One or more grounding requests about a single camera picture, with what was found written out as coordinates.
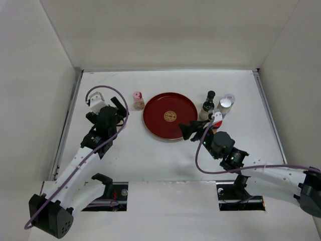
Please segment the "pink cap spice jar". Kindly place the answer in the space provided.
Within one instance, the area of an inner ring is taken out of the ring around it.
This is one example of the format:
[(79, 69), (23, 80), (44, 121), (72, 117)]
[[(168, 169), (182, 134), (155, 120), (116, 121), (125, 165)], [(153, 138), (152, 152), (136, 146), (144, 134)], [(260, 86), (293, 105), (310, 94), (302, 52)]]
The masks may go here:
[(136, 110), (143, 110), (145, 107), (145, 103), (142, 97), (142, 93), (140, 91), (136, 91), (133, 93), (133, 106)]

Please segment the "red cap sauce jar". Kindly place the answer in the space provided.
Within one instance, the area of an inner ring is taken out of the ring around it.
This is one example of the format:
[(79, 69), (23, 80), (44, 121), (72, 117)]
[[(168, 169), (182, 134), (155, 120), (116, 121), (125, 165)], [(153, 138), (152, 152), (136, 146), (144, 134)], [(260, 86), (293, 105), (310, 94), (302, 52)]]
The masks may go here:
[(215, 134), (218, 131), (218, 129), (220, 128), (221, 125), (222, 125), (222, 121), (219, 121), (219, 122), (213, 124), (213, 126), (212, 126), (213, 134)]

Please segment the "black cap sauce bottle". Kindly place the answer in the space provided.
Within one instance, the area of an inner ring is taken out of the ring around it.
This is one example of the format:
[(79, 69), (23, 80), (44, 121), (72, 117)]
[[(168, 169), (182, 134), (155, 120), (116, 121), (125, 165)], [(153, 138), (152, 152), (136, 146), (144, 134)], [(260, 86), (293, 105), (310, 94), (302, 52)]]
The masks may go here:
[(214, 97), (215, 92), (210, 90), (208, 91), (206, 101), (203, 103), (201, 111), (199, 113), (200, 120), (206, 121), (209, 118), (209, 114), (214, 110)]

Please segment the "silver cap pepper jar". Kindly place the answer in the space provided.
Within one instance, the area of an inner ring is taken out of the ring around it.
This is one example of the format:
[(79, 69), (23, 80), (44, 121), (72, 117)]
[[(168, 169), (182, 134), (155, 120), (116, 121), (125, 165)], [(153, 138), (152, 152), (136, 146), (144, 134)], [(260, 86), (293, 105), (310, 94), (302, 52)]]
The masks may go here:
[(225, 116), (229, 112), (231, 106), (232, 106), (231, 100), (229, 100), (227, 98), (222, 98), (219, 101), (217, 108), (219, 109), (219, 111), (222, 115), (222, 118), (225, 118)]

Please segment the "white cap jar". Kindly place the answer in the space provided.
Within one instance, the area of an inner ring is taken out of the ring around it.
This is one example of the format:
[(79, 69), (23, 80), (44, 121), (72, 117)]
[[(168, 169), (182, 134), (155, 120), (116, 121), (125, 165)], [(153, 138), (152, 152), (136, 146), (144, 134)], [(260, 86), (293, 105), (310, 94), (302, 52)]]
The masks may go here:
[(227, 93), (224, 95), (224, 98), (230, 100), (231, 105), (235, 103), (235, 96), (233, 94)]

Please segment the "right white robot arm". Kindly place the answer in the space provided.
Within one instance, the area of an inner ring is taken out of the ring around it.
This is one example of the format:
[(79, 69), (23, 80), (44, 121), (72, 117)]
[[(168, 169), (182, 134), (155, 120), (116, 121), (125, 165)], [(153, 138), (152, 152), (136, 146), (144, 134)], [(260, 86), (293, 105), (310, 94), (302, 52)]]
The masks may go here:
[(320, 217), (320, 170), (289, 164), (269, 164), (236, 148), (227, 132), (212, 131), (213, 121), (191, 121), (180, 124), (184, 140), (198, 141), (211, 157), (220, 160), (221, 172), (235, 173), (233, 194), (237, 198), (266, 196), (300, 207), (304, 212)]

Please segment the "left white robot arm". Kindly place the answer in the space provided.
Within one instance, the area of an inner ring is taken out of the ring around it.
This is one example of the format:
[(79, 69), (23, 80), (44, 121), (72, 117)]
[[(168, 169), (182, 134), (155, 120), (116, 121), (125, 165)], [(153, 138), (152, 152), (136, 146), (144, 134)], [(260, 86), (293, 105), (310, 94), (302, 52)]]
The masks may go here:
[(111, 102), (113, 105), (107, 105), (99, 92), (90, 96), (87, 103), (91, 111), (86, 118), (93, 126), (61, 176), (42, 195), (30, 198), (30, 220), (25, 229), (36, 227), (61, 239), (70, 230), (76, 213), (97, 198), (107, 200), (112, 196), (112, 179), (97, 170), (129, 112), (127, 104), (116, 97)]

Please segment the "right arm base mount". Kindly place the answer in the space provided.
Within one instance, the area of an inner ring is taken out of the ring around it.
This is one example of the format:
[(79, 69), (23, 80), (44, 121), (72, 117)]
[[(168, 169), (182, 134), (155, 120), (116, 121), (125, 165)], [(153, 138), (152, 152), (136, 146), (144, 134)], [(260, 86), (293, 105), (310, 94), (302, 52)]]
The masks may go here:
[(216, 183), (220, 211), (265, 211), (263, 197), (245, 190), (247, 179), (239, 175), (234, 181)]

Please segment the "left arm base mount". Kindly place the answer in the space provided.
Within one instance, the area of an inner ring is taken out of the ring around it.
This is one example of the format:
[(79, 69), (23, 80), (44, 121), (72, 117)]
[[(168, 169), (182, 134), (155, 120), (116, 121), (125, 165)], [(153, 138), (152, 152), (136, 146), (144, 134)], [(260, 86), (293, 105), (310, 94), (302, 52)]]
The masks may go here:
[(114, 182), (103, 174), (96, 174), (92, 179), (101, 182), (105, 189), (102, 196), (94, 199), (83, 211), (127, 211), (128, 182)]

